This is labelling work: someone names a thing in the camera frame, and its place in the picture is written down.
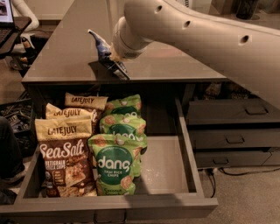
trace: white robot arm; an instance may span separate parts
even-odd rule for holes
[[[280,31],[198,13],[174,0],[127,0],[112,60],[152,41],[175,46],[280,109]]]
[[[11,0],[12,5],[14,6],[14,14],[15,16],[23,16],[29,17],[31,19],[31,23],[28,27],[24,30],[25,32],[31,31],[39,27],[39,21],[28,7],[24,0]]]

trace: floor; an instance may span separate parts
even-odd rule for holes
[[[0,60],[0,104],[14,102],[24,91],[21,75],[11,70],[9,59]],[[280,171],[262,172],[279,167],[228,168],[231,173],[258,172],[229,176],[214,172],[218,207],[206,218],[187,220],[146,220],[128,223],[155,224],[277,224],[280,223]],[[199,172],[206,197],[213,188],[204,171]]]

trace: desk surface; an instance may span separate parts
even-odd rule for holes
[[[122,2],[75,1],[23,78],[23,83],[119,81],[97,63],[95,40],[87,31],[99,33],[110,43],[114,25],[123,15]],[[226,79],[180,50],[156,42],[138,59],[124,64],[133,81]]]
[[[0,47],[0,59],[6,57],[13,49],[19,35],[25,30],[25,28],[31,23],[31,19],[29,17],[15,17],[15,24],[18,28],[18,32],[14,32],[7,42]]]

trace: snack bag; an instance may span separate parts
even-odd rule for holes
[[[147,147],[147,136],[144,134],[146,121],[133,115],[106,115],[100,120],[100,132],[128,137],[143,142]]]
[[[98,172],[98,195],[133,195],[135,173],[140,174],[141,142],[125,136],[100,134],[91,136],[88,146],[94,153]]]
[[[68,108],[86,109],[92,113],[93,134],[99,133],[99,121],[105,109],[107,96],[78,96],[66,93],[65,106]]]
[[[103,116],[121,114],[141,116],[142,102],[139,94],[131,95],[123,99],[108,101]]]
[[[38,147],[45,160],[48,197],[77,197],[95,189],[90,116],[35,119]]]
[[[93,113],[89,112],[84,108],[64,108],[60,109],[53,106],[51,103],[46,104],[45,107],[45,119],[58,119],[58,118],[68,118],[75,116],[90,116],[92,121],[92,133],[95,131],[95,123],[93,120]]]

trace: green snack bag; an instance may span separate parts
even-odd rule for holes
[[[96,161],[98,195],[133,195],[133,178],[140,175],[140,151],[144,145],[110,134],[91,136],[87,144]]]
[[[139,94],[131,95],[123,99],[108,101],[105,106],[103,116],[111,114],[121,114],[131,116],[141,116],[142,102]]]
[[[143,142],[147,147],[147,136],[144,134],[146,121],[133,115],[107,115],[100,120],[100,132],[128,137]]]

